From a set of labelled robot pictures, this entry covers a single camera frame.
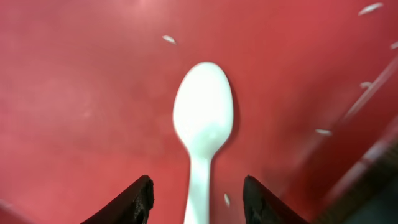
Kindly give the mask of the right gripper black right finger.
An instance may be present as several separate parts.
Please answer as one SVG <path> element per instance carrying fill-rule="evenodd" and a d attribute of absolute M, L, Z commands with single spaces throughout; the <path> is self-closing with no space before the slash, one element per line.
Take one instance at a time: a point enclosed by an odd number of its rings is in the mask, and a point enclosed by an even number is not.
<path fill-rule="evenodd" d="M 243 204 L 246 224 L 308 224 L 251 175 L 244 179 Z"/>

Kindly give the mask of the white plastic spoon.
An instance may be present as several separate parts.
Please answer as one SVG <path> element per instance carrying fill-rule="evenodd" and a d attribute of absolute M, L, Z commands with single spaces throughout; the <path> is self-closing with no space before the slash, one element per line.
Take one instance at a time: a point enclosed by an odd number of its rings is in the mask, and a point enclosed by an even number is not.
<path fill-rule="evenodd" d="M 233 96 L 224 71 L 213 62 L 192 67 L 181 82 L 173 126 L 190 158 L 184 224 L 208 224 L 211 162 L 234 123 Z"/>

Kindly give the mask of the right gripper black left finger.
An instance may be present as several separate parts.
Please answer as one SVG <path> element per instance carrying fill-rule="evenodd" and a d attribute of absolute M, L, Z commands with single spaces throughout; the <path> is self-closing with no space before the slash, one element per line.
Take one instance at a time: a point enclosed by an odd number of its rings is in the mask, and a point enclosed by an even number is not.
<path fill-rule="evenodd" d="M 82 224 L 146 224 L 154 206 L 154 183 L 142 175 Z"/>

